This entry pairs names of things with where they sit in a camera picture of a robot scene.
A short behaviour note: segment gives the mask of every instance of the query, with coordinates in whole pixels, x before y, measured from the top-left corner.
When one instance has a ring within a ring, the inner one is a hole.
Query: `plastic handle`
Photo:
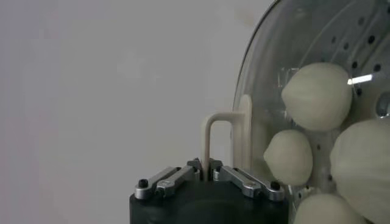
[[[216,113],[207,117],[202,124],[202,169],[204,181],[208,181],[210,163],[210,133],[211,126],[216,121],[227,121],[233,131],[233,166],[250,170],[252,166],[251,122],[252,101],[250,96],[243,95],[239,102],[238,111]]]

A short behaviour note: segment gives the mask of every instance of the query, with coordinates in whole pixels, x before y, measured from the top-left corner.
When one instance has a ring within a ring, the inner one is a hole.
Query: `white dumpling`
[[[348,115],[352,89],[348,73],[330,63],[304,66],[282,91],[286,110],[301,127],[328,131],[340,126]]]
[[[337,138],[330,162],[340,195],[375,224],[390,223],[390,120],[350,126]]]
[[[307,137],[299,131],[277,133],[264,152],[273,176],[289,185],[307,182],[313,168],[313,156]]]
[[[366,222],[342,198],[330,194],[318,194],[301,202],[294,224],[366,224]]]

